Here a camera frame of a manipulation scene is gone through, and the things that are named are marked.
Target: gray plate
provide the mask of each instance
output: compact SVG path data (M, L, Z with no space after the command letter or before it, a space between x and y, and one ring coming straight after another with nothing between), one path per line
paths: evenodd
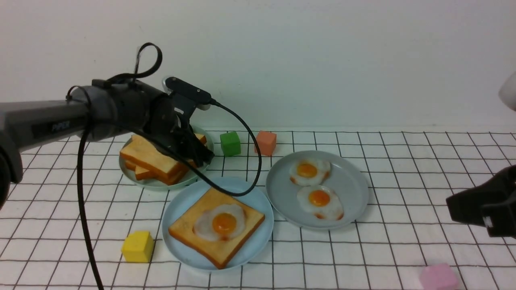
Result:
M297 192L301 186L290 181L290 168L300 159L320 158L331 163L330 177L321 184L332 188L341 200L344 218L338 221L317 219L301 209ZM365 176L350 162L324 151L300 151L278 160L267 176L267 197L272 206L289 222L316 230L341 228L358 219L369 201Z
M208 132L206 132L205 130L203 130L197 126L194 126L194 125L192 125L192 129L193 129L194 133L198 133L198 134L202 134L202 135L206 136L206 144L207 144L206 146L208 147L208 149L210 149L213 152L214 144L213 144L212 138L208 134ZM129 143L131 143L131 139L129 139L125 143L124 147L129 145ZM163 190L171 190L171 189L181 188L181 187L187 186L187 185L197 181L197 179L199 178L195 173L193 173L192 171L189 171L178 183L176 183L174 185L170 185L170 186L168 186L156 179L136 180L134 171L129 170L125 167L125 160L122 157L120 157L120 156L118 157L118 162L120 164L120 169L122 170L123 174L128 179L130 179L132 182L134 182L134 184L136 184L140 187L152 190L152 191L163 191ZM198 168L198 170L201 173L204 173L208 169L208 166L209 166L209 164L205 163L204 166L201 168Z

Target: plate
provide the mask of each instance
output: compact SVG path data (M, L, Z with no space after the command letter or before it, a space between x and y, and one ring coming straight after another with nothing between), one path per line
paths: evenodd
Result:
M290 181L289 171L296 161L305 158L320 158L331 163L330 177L321 184L332 188L338 195L344 208L341 220L320 220L299 206L297 192L302 187ZM364 213L369 201L365 176L349 161L324 151L300 151L279 159L269 171L266 190L272 206L287 221L314 230L330 230L348 225Z
M218 186L232 192L242 192L251 186L250 183L235 177L213 178L212 181ZM178 196L170 202L162 217L161 231L163 240L170 253L172 253L177 260L190 268L204 272L229 271L246 264L265 249L272 235L274 214L267 197L257 187L245 196L237 197L236 199L240 202L263 213L265 219L229 261L226 268L218 269L203 255L176 240L168 233L168 227L180 218L210 188L209 184L205 181L198 181L183 189Z
M202 135L206 136L207 147L208 147L208 149L210 149L210 151L213 152L214 144L213 144L212 138L210 137L208 132L206 132L205 130L203 130L197 126L194 126L194 125L192 125L192 129L193 129L194 133L198 133L198 134L202 134ZM131 143L130 139L125 143L124 147L129 145L129 143ZM184 187L189 184L192 184L193 182L197 181L199 178L195 173L193 173L190 170L178 183L176 183L174 185L166 185L155 179L136 180L134 171L129 170L125 167L125 160L122 157L120 157L120 156L118 157L118 162L120 164L120 169L122 170L125 177L127 177L129 180L131 180L134 184L136 184L140 187L143 187L143 188L147 188L152 191L164 191L164 190L171 190L171 189ZM206 172L208 167L209 167L209 164L204 164L204 166L201 168L198 168L198 170L201 173L204 173L204 172Z

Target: bread slice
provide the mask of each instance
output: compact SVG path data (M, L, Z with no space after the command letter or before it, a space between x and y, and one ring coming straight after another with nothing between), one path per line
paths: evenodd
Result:
M242 207L246 216L244 231L234 239L226 241L208 241L196 236L194 224L197 219L204 211L214 209L221 204L238 204ZM265 215L263 213L214 188L210 188L168 228L168 232L178 241L205 256L218 269L224 269L264 219Z
M196 137L206 144L206 136L196 134ZM156 176L160 176L163 180L169 180L188 167L177 160L161 154L154 145L139 135L131 137L131 143L120 150L120 156L135 164L140 174L146 176L146 170L153 172Z
M125 161L125 167L131 171L134 171L136 180L145 180L145 179L156 178L156 175L154 174L154 172L147 170L143 167L139 167L136 164L132 163L131 161Z
M140 175L138 175L138 172L137 170L141 167L138 167L136 166L136 164L132 163L131 161L125 161L125 167L131 171L134 171L135 172L135 176L136 176L136 180L146 180L146 179L156 179L166 185L174 185L174 184L177 184L179 181L181 181L181 179L183 177L185 177L186 173L188 173L188 170L182 170L180 172L178 172L176 175L174 175L173 177L169 178L169 179L163 179L162 177L160 176L156 176L154 175L153 172L151 171L146 171L146 173L144 174L141 174L140 172Z

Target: black cable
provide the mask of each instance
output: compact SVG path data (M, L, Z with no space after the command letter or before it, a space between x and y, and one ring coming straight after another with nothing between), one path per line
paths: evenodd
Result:
M164 146L163 144L161 144L161 142L159 142L158 140L156 140L154 137L152 137L151 135L149 135L147 133L135 130L135 129L131 128L131 127L126 126L125 124L122 124L120 122L113 121L113 120L100 120L100 121L96 121L96 123L97 124L110 124L110 125L114 125L114 126L122 128L122 129L124 129L126 131L129 131L129 132L132 132L134 134L140 135L141 137L145 138L147 141L149 141L151 143L154 143L156 146L158 146L162 150L166 151L167 154L170 155L175 160L177 160L177 161L183 163L184 165L186 165L186 167L188 167L198 177L200 177L202 180L204 180L206 183L208 183L214 189L216 189L216 190L218 190L218 191L220 191L220 192L222 192L224 194L227 194L229 196L232 196L232 197L242 197L242 196L250 193L253 190L253 188L256 186L256 184L258 183L258 179L260 178L260 171L262 169L262 153L260 152L260 148L258 147L258 142L256 141L256 138L253 135L253 132L248 127L248 125L240 118L240 116L238 116L235 112L229 110L226 107L222 106L221 108L227 110L229 113L231 113L232 115L236 116L242 122L242 124L246 127L247 131L251 135L251 138L254 141L254 145L256 146L256 152L258 154L258 171L256 173L256 177L255 177L252 185L246 191L240 192L240 193L231 192L231 191L228 191L228 190L218 186L213 181L211 181L208 177L206 177L201 171L199 171L195 166L191 165L190 162L188 162L185 158L183 158L182 156L179 156L177 153L172 151L167 146Z
M88 92L81 86L74 86L74 87L70 88L70 90L68 91L68 94L67 94L67 99L69 99L69 100L71 99L70 93L71 93L71 90L75 87L77 87L78 89L83 91L83 93L85 94L86 99L88 101L88 108L90 109L90 105L91 105L90 96L89 96ZM179 156L177 153L173 152L167 146L164 146L159 141L155 140L151 135L144 133L142 131L138 131L133 128L130 128L118 121L102 120L102 121L92 122L91 116L88 114L88 123L87 123L87 125L84 129L83 135L80 139L79 150L77 153L77 199L78 199L78 203L79 203L79 216L80 216L80 221L81 221L81 225L83 228L84 240L86 243L86 250L88 252L88 258L89 258L89 261L91 264L91 271L93 272L93 276L95 278L95 281L96 281L96 284L97 284L97 287L99 290L103 290L104 286L102 285L102 279L100 277L99 269L97 268L97 265L96 265L95 256L93 254L93 245L91 242L91 237L90 237L90 233L89 233L89 229L88 229L88 222L87 222L87 218L86 218L86 207L85 207L84 189L83 189L84 148L86 146L86 141L88 139L90 132L92 131L94 126L97 124L111 124L111 125L120 127L126 131L140 135L141 137L147 139L148 141L154 143L161 149L165 150L168 154L170 154L172 156L172 158L185 164L190 170L192 170L197 176L199 176L202 180L204 180L206 183L208 183L214 189L216 189L224 194L227 194L229 196L232 196L232 197L241 197L241 196L244 196L244 195L248 194L249 192L251 192L253 190L253 188L256 186L256 184L258 183L258 180L260 178L260 171L262 169L262 153L260 151L260 147L258 146L258 142L257 142L251 128L249 128L249 126L245 123L245 121L239 115L237 115L235 112L233 112L232 110L230 110L229 108L225 107L224 105L218 103L215 100L212 101L212 104L226 110L227 112L232 114L234 117L236 117L242 123L242 125L244 125L244 127L247 129L247 131L251 135L251 138L253 139L254 145L256 146L256 152L258 154L258 171L256 172L256 177L255 177L252 185L244 192L235 193L235 192L230 192L226 189L221 188L220 186L215 184L213 181L211 181L208 177L206 177L202 172L200 172L196 167L192 166L190 164L190 162L185 160L182 156Z
M139 63L140 63L140 54L148 46L153 46L153 47L156 48L156 51L157 51L156 62L147 71L142 72L142 73L138 73L138 66L139 66ZM155 73L159 69L159 67L161 66L162 60L163 60L163 54L162 54L161 49L158 46L154 45L153 43L147 42L144 45L142 45L142 47L138 50L138 54L136 56L136 65L135 65L134 73L118 74L118 75L110 78L108 81L111 82L111 83L116 83L116 82L123 82L123 81L125 81L125 80L127 80L129 78L132 78L133 82L135 82L137 78L147 77L147 76L150 76L153 73ZM73 86L73 87L71 87L68 90L66 99L67 100L71 100L72 99L72 96L70 94L71 94L71 92L72 92L72 90L74 88L78 88L78 89L80 89L84 93L84 95L86 97L86 100L88 102L87 103L88 110L90 110L91 109L91 99L90 99L90 96L89 96L88 92L86 91L86 89L81 87L81 86ZM220 191L220 192L222 192L224 194L227 194L229 196L232 196L232 197L244 196L244 195L250 193L253 190L253 188L258 183L258 179L260 178L260 171L262 170L262 153L260 151L260 147L258 146L258 142L257 142L257 140L256 140L256 138L255 138L251 128L249 128L249 126L245 123L245 121L239 115L237 115L235 112L233 112L232 110L228 109L227 107L223 106L222 104L220 104L219 102L217 102L215 100L212 100L211 103L213 105L215 105L215 106L218 106L218 107L226 110L227 112L232 114L234 117L236 117L242 123L242 125L244 125L244 127L247 129L247 132L249 132L249 134L251 135L251 138L253 139L253 143L256 146L256 152L258 154L258 171L256 172L256 177L255 177L252 185L244 192L234 193L234 192L230 192L228 190L225 190L225 189L221 188L220 186L215 184L213 181L211 181L208 177L206 177L202 172L200 172L196 167L191 165L190 162L185 160L182 156L179 156L177 153L173 152L170 148L168 148L168 147L164 146L163 144L161 144L159 141L155 140L151 135L149 135L147 133L144 133L142 131L135 130L135 129L131 128L131 127L128 127L128 126L124 125L123 123L120 123L120 122L114 121L114 120L100 120L100 121L97 120L97 121L93 122L91 120L91 114L90 114L90 112L88 112L88 122L86 124L85 129L84 129L83 135L82 135L82 137L80 139L79 151L77 153L77 199L78 199L78 203L79 203L80 222L81 222L82 227L83 227L84 241L86 243L86 250L88 252L88 258L89 258L89 261L90 261L90 264L91 264L91 271L93 272L93 276L95 277L95 282L96 282L97 287L99 288L99 290L104 290L104 286L102 285L102 279L100 277L99 269L97 268L97 265L96 265L95 256L93 254L93 245L91 243L90 232L89 232L89 229L88 229L88 221L87 221L87 218L86 218L86 207L85 207L84 189L83 189L84 148L86 146L86 140L88 139L88 136L89 136L90 132L93 130L93 128L97 124L111 124L111 125L117 126L119 128L122 128L122 129L124 129L126 131L129 131L129 132L132 132L134 134L140 135L141 137L147 139L148 141L154 143L155 145L157 145L161 149L165 150L172 158L174 158L177 161L179 161L179 162L183 163L184 165L186 165L186 167L188 167L191 171L193 171L197 176L199 176L202 180L204 180L206 183L208 183L214 189L216 189L216 190L218 190L218 191Z
M88 258L90 260L91 271L95 277L95 282L99 290L104 290L102 285L102 279L100 278L99 269L95 262L95 256L93 255L93 245L91 244L90 231L88 229L88 220L86 219L86 207L84 205L84 189L83 189L83 157L84 147L86 146L86 140L92 129L92 123L89 122L84 129L83 135L79 142L79 152L77 153L77 199L79 202L79 216L80 222L83 226L84 241L86 242L86 251L88 252Z
M156 58L156 62L154 63L154 65L144 71L144 72L141 72L141 73L138 73L138 66L139 66L139 63L140 63L140 53L148 46L153 46L155 49L156 49L156 52L157 52L157 58ZM121 74L117 74L111 78L108 79L109 82L112 82L112 83L116 83L116 82L119 82L121 80L126 80L126 79L137 79L137 78L144 78L144 77L148 77L150 75L152 75L153 73L157 72L159 67L161 66L161 63L163 61L163 53L161 52L161 49L156 46L155 44L151 43L151 42L147 42L145 43L144 45L142 45L140 47L140 49L138 50L138 54L136 56L136 66L135 66L135 72L134 73L121 73Z

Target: white wall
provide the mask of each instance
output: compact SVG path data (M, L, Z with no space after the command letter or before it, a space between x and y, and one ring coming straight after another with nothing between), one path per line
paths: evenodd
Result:
M497 97L516 70L514 0L0 0L0 101L130 72L147 41L164 62L144 81L175 75L250 125L516 124Z

